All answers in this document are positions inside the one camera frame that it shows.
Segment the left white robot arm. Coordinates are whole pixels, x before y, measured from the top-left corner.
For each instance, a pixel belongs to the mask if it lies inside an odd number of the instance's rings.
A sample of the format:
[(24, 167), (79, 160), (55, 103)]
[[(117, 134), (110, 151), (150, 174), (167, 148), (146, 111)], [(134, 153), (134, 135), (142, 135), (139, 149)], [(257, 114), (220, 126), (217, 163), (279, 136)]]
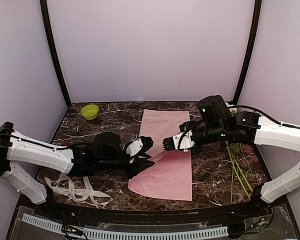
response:
[(40, 184), (18, 163), (25, 162), (59, 171), (66, 176), (90, 177), (99, 171), (124, 170), (129, 179), (154, 165), (147, 151), (154, 142), (140, 136), (121, 148), (120, 136), (97, 134), (92, 142), (57, 146), (29, 138), (13, 129), (11, 122), (0, 127), (0, 178), (27, 196), (50, 218), (57, 218), (60, 206), (52, 189)]

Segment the pink wrapping paper sheet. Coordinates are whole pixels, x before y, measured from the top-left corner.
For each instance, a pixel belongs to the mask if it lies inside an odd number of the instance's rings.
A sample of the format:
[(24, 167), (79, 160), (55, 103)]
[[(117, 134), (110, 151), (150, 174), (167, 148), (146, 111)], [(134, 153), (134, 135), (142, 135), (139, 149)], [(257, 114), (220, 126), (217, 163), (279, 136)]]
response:
[(179, 126), (190, 120), (188, 111), (143, 111), (139, 135), (151, 137), (153, 147), (146, 153), (154, 165), (128, 182), (128, 189), (141, 196), (192, 201), (192, 157), (190, 152), (165, 151), (162, 141), (180, 133)]

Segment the white rose stem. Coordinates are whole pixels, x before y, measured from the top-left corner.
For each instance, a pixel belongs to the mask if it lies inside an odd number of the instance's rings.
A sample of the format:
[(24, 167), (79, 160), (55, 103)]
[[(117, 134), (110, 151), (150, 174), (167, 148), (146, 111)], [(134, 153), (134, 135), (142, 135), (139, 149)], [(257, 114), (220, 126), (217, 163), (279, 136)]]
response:
[(230, 184), (230, 203), (232, 204), (234, 202), (234, 182), (235, 178), (238, 180), (242, 190), (246, 194), (248, 200), (251, 199), (253, 188), (251, 184), (248, 181), (247, 174), (243, 170), (243, 168), (240, 165), (241, 160), (246, 160), (247, 157), (244, 155), (244, 152), (242, 150), (242, 146), (240, 143), (230, 143), (229, 141), (225, 142), (225, 148), (228, 152), (228, 156), (231, 163), (231, 184)]

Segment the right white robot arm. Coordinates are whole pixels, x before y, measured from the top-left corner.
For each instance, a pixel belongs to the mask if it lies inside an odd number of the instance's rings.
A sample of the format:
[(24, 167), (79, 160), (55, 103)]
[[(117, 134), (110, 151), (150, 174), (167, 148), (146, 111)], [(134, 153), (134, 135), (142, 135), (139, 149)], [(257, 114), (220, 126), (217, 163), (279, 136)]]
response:
[[(275, 148), (300, 155), (300, 125), (284, 121), (275, 122), (269, 117), (243, 111), (229, 122), (197, 127), (192, 139), (195, 146), (220, 141), (242, 143), (258, 147)], [(300, 188), (300, 160), (276, 178), (258, 186), (252, 201), (245, 205), (245, 213), (256, 217), (264, 210), (265, 204)]]

